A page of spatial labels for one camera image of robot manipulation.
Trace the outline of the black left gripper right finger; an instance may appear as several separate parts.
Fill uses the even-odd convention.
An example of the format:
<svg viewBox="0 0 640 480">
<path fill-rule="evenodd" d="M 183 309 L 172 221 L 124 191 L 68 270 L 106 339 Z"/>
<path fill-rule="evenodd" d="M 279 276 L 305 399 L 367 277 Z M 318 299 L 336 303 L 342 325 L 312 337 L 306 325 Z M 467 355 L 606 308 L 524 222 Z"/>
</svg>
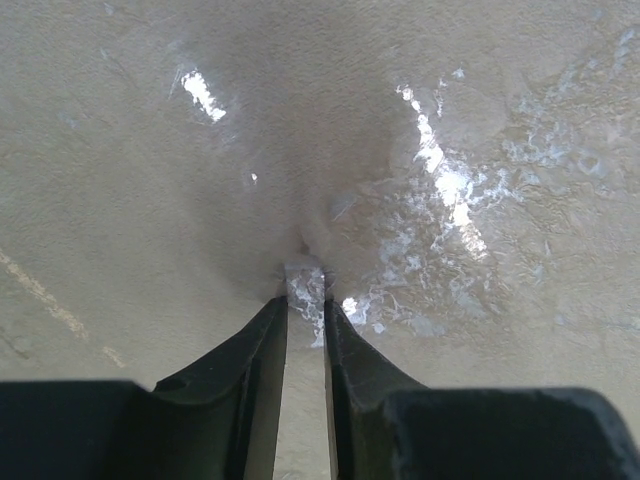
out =
<svg viewBox="0 0 640 480">
<path fill-rule="evenodd" d="M 432 389 L 324 304 L 330 464 L 336 479 L 635 479 L 618 411 L 583 388 Z"/>
</svg>

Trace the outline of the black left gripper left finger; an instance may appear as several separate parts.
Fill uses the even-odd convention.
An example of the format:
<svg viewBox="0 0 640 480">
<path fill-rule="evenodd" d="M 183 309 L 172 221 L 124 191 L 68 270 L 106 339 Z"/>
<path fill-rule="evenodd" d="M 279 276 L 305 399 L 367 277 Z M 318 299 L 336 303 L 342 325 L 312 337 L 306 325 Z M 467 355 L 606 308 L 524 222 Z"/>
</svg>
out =
<svg viewBox="0 0 640 480">
<path fill-rule="evenodd" d="M 288 302 L 145 389 L 131 380 L 5 381 L 5 479 L 267 479 L 275 460 Z"/>
</svg>

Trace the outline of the purple battery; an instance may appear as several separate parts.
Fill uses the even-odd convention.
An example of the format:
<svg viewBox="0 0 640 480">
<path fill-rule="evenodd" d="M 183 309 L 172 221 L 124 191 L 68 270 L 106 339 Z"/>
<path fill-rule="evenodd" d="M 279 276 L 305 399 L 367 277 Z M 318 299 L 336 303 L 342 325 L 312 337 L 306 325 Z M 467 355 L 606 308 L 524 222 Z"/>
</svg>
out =
<svg viewBox="0 0 640 480">
<path fill-rule="evenodd" d="M 325 272 L 313 256 L 299 255 L 285 264 L 289 304 L 311 322 L 321 320 L 324 312 Z"/>
</svg>

